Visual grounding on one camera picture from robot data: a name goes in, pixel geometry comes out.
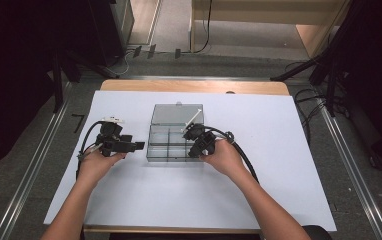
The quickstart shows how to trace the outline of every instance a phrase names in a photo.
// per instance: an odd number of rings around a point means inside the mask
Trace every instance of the person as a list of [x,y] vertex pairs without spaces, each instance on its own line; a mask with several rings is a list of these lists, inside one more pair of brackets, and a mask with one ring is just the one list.
[[[85,157],[76,183],[41,239],[79,239],[92,190],[111,166],[125,156],[125,153],[117,153],[104,157],[94,151]],[[310,239],[303,227],[257,183],[228,141],[217,140],[214,154],[202,155],[200,159],[228,176],[241,190],[265,239]]]

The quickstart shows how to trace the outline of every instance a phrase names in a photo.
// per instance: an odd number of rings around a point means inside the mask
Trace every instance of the wooden table edge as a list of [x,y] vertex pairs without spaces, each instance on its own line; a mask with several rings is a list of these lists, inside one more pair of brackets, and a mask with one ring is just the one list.
[[285,83],[266,81],[108,79],[100,90],[290,95]]
[[176,227],[132,227],[132,226],[94,226],[85,225],[85,232],[107,233],[159,233],[159,234],[260,234],[259,229],[222,229],[222,228],[176,228]]

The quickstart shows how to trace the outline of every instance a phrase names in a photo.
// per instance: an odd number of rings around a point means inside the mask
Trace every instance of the metal rail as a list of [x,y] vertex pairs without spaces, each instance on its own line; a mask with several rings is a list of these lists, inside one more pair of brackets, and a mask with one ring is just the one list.
[[343,160],[344,166],[346,167],[347,173],[353,183],[354,189],[356,190],[375,236],[378,240],[382,240],[382,213],[369,191],[362,173],[359,171],[350,148],[341,133],[336,118],[331,117],[326,108],[322,108],[322,115],[331,132],[331,136],[337,146],[338,152],[340,153],[341,159]]
[[66,112],[71,89],[72,85],[70,82],[67,82],[64,88],[65,101],[59,112],[54,114],[51,118],[50,123],[48,124],[47,129],[45,130],[45,133],[39,142],[35,154],[33,155],[25,174],[23,175],[22,181],[20,182],[16,193],[11,199],[7,210],[5,211],[4,217],[1,220],[0,239],[9,238],[11,231],[13,230],[14,225],[16,224],[16,221],[23,209],[23,206],[25,205],[33,183],[38,176],[39,169],[41,168],[54,135],[56,134],[60,122],[63,119],[64,113]]

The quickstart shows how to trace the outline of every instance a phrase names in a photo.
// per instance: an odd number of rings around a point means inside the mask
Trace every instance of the gray floor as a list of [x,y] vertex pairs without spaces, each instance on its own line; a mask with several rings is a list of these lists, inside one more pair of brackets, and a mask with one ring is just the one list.
[[[137,58],[128,56],[129,69],[122,75],[122,78],[136,76],[176,76],[177,78],[181,76],[212,76],[247,77],[251,78],[248,80],[253,81],[256,79],[263,80],[283,73],[285,67],[294,62],[294,58],[284,59],[211,56],[210,54],[183,54],[181,58],[175,59],[172,53],[155,54],[153,58],[148,59],[147,53],[142,52]],[[127,65],[122,60],[111,69],[124,72]],[[72,97],[67,106],[65,117],[52,141],[39,175],[9,239],[38,239],[46,228],[42,222],[67,163],[73,154],[80,133],[80,131],[74,133],[78,125],[78,118],[71,115],[87,115],[93,93],[99,89],[103,81],[95,73],[87,69],[82,70],[84,76],[81,83],[73,84]],[[290,94],[310,87],[307,82],[309,75],[310,69],[299,74],[295,79],[287,81]],[[302,107],[308,113],[316,104],[316,102],[308,102]],[[52,117],[52,108],[53,99],[50,99],[24,131],[12,151],[0,161],[0,221]],[[382,171],[373,169],[369,165],[369,154],[361,143],[351,120],[340,115],[337,116],[337,119],[369,189],[382,210]],[[310,149],[338,228],[338,231],[331,235],[334,239],[376,239],[340,154],[320,114],[311,121],[311,129],[312,144]],[[88,239],[107,239],[108,235],[87,234],[87,237]]]
[[[191,1],[162,0],[151,44],[156,51],[174,52],[190,49]],[[207,39],[207,21],[196,21],[195,49]],[[307,60],[307,52],[295,25],[210,22],[210,42],[206,55]]]

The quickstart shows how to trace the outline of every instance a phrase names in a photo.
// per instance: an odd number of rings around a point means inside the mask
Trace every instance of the black stand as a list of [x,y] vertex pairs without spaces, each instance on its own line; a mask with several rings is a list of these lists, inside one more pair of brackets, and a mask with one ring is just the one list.
[[326,96],[326,106],[334,117],[333,105],[334,105],[334,92],[335,84],[337,80],[337,74],[339,73],[339,62],[342,59],[338,59],[338,55],[345,44],[345,37],[350,31],[350,28],[354,26],[356,19],[359,18],[363,8],[366,5],[366,1],[352,1],[349,12],[341,27],[338,29],[337,34],[332,39],[330,45],[318,56],[310,59],[309,61],[301,64],[298,67],[291,69],[290,71],[277,76],[271,77],[271,81],[285,81],[288,78],[306,70],[307,68],[316,65],[312,74],[309,77],[310,84],[320,85],[325,77],[329,74],[328,89]]
[[81,78],[81,73],[76,67],[76,63],[84,65],[85,67],[100,74],[104,78],[116,78],[116,76],[113,74],[106,72],[104,69],[101,69],[97,65],[89,62],[73,51],[54,50],[52,55],[55,97],[55,106],[53,110],[54,113],[58,112],[61,105],[63,104],[61,69],[63,69],[70,82],[79,82]]

